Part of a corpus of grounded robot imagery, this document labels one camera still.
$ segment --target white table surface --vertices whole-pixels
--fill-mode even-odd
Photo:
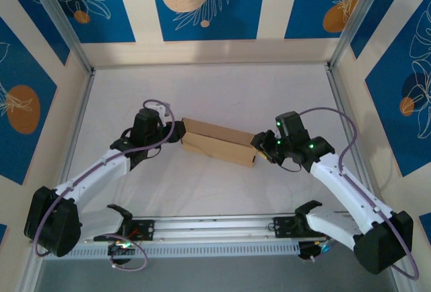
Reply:
[[[335,108],[323,65],[98,70],[69,177],[102,156],[133,125],[142,102],[150,98],[168,102],[177,120],[193,118],[250,133],[275,130],[275,116],[287,111]],[[347,145],[338,115],[313,112],[302,119],[311,137],[323,136],[338,153]],[[355,173],[350,154],[345,163]],[[137,217],[289,213],[312,199],[335,211],[345,210],[304,170],[288,173],[259,155],[254,168],[246,168],[186,152],[175,143],[141,162],[122,183],[105,188],[88,210],[116,203]]]

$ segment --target orange circle pattern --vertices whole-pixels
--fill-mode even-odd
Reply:
[[[403,98],[399,104],[399,109],[401,113],[406,117],[413,114],[414,108],[415,108],[415,103],[413,102],[413,99],[409,97]]]
[[[73,17],[75,18],[75,20],[77,20],[78,23],[81,23],[81,24],[88,24],[91,20],[90,15],[88,15],[84,11],[76,11],[73,14]]]
[[[333,6],[326,14],[323,19],[323,28],[329,33],[342,32],[345,28],[350,14],[352,14],[358,0],[345,0],[343,3],[339,3]],[[344,17],[343,7],[348,6],[347,20]]]
[[[40,119],[40,102],[37,93],[27,85],[17,85],[10,89],[8,94],[23,102],[31,100],[28,105],[29,110],[19,107],[10,108],[7,110],[7,117],[10,125],[17,132],[25,135],[32,134],[36,130]]]

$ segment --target wall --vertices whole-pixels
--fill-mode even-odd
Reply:
[[[431,211],[430,4],[376,0],[364,24],[373,22],[380,5],[384,17],[360,28],[363,49],[357,51],[354,40],[336,70],[383,198],[415,221],[413,255],[422,291],[431,287],[431,246],[419,220]]]
[[[26,9],[29,3],[36,8],[34,0],[20,3]],[[59,0],[59,3],[90,61],[99,67],[328,61],[356,0]],[[37,11],[28,13],[38,26]]]
[[[0,291],[9,292],[26,261],[32,195],[56,184],[87,75],[18,0],[1,0],[0,13]]]

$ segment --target white robotic arm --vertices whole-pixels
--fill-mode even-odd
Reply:
[[[106,162],[109,157],[118,153],[120,153],[118,149],[108,150],[101,159],[80,175],[54,188],[55,192],[60,195],[68,188],[71,188],[73,183],[88,170],[91,170],[100,162],[103,163],[103,166],[98,168],[95,172],[92,172],[88,177],[82,180],[79,186],[74,188],[72,191],[69,191],[64,197],[65,200],[73,199],[75,201],[77,213],[79,215],[79,222],[82,224],[80,241],[84,241],[104,233],[116,233],[123,222],[123,216],[111,208],[103,208],[99,211],[91,211],[87,213],[84,212],[84,208],[97,194],[99,194],[100,191],[102,191],[104,187],[111,183],[118,184],[120,179],[129,172],[130,159],[124,155],[110,162]]]
[[[405,211],[395,213],[378,200],[346,167],[342,166],[340,170],[339,156],[334,148],[322,137],[311,139],[298,113],[288,112],[275,120],[279,137],[273,131],[259,133],[255,135],[252,146],[271,163],[280,166],[285,158],[292,158],[294,163],[319,179],[353,218],[334,213],[313,200],[296,209],[295,228],[284,229],[284,237],[314,237],[323,233],[353,250],[361,265],[374,274],[404,257],[405,249],[386,219],[411,250],[411,217]],[[285,221],[287,227],[292,226],[289,219],[279,221]]]
[[[126,173],[147,159],[149,149],[160,148],[163,142],[175,143],[183,137],[184,124],[166,122],[165,109],[160,104],[142,108],[133,127],[125,130],[86,171],[52,190],[44,186],[37,190],[24,234],[58,257],[88,238],[108,233],[129,235],[132,214],[128,211],[116,205],[94,212],[84,212],[84,208],[105,186],[118,184]]]

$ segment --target brown cardboard box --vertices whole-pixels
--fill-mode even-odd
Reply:
[[[253,134],[188,118],[183,122],[186,133],[182,143],[187,151],[253,167],[257,154],[250,145]]]

